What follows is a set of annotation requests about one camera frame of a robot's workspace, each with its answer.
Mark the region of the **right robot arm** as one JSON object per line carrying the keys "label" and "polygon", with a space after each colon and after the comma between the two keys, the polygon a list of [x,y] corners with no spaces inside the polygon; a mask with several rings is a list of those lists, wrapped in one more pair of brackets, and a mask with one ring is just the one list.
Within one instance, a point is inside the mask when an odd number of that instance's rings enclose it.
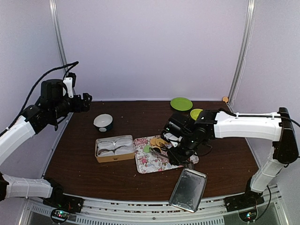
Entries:
{"label": "right robot arm", "polygon": [[229,137],[258,138],[272,141],[268,161],[248,180],[240,203],[250,207],[262,195],[283,167],[299,158],[293,125],[286,108],[263,114],[232,113],[223,108],[202,110],[194,120],[174,113],[166,123],[161,138],[172,144],[167,150],[172,165],[182,165],[200,144]]}

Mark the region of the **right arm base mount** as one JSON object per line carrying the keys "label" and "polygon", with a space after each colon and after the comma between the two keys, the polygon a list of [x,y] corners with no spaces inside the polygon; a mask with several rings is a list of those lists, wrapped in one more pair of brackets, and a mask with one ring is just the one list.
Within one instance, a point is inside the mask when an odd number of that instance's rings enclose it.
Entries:
{"label": "right arm base mount", "polygon": [[245,192],[239,195],[233,195],[224,199],[227,212],[242,210],[255,207],[264,203],[263,193],[254,192],[250,188],[250,180],[248,180]]}

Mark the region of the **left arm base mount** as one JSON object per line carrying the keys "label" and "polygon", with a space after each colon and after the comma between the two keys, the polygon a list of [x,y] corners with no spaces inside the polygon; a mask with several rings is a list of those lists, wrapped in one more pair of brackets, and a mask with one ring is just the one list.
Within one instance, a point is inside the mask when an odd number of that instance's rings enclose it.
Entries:
{"label": "left arm base mount", "polygon": [[52,193],[49,198],[42,198],[44,205],[64,210],[72,214],[81,212],[84,202],[82,198],[64,194],[63,186],[54,179],[46,178],[45,180],[50,183]]}

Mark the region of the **beige cookie tin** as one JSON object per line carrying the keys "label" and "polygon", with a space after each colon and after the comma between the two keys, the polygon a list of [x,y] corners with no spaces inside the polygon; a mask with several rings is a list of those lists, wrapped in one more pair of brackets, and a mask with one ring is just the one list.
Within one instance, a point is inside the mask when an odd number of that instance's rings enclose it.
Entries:
{"label": "beige cookie tin", "polygon": [[135,157],[132,135],[100,138],[95,143],[95,157],[99,163],[130,160]]}

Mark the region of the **floral rectangular tray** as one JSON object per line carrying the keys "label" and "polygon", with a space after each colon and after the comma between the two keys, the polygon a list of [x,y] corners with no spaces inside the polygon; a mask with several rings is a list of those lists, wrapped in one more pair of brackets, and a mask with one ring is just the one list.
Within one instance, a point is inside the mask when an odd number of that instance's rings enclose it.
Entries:
{"label": "floral rectangular tray", "polygon": [[160,136],[148,136],[148,137],[141,137],[136,138],[133,140],[133,144],[135,147],[135,162],[137,171],[141,174],[146,173],[155,173],[155,172],[162,172],[171,169],[177,169],[182,166],[171,165],[167,159],[163,159],[160,157],[156,157],[151,155],[151,153],[145,153],[143,151],[144,146],[150,145],[150,140],[152,138],[160,138]]}

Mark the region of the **metal tongs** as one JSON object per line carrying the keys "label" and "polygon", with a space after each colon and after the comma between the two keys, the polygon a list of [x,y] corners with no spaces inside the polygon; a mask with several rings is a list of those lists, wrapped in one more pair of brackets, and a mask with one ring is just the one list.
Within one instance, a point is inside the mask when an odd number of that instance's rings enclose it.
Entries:
{"label": "metal tongs", "polygon": [[159,152],[157,147],[155,147],[155,148],[150,147],[150,153],[153,156],[167,159],[171,165],[183,166],[183,167],[186,167],[189,169],[195,169],[195,165],[190,160],[184,160],[183,162],[180,162],[180,161],[177,162],[176,160],[172,160],[167,155],[164,155],[161,152]]}

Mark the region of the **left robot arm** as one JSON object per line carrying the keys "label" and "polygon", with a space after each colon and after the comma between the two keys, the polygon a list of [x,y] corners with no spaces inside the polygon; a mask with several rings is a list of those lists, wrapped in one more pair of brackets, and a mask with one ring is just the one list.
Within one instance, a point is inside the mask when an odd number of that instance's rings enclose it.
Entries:
{"label": "left robot arm", "polygon": [[[0,161],[3,163],[19,146],[37,135],[48,125],[58,129],[69,113],[87,112],[92,96],[76,95],[72,77],[50,79],[41,83],[41,94],[34,105],[21,111],[16,122],[0,136]],[[40,197],[49,199],[57,208],[67,204],[62,187],[51,179],[27,179],[0,175],[0,199],[10,197]]]}

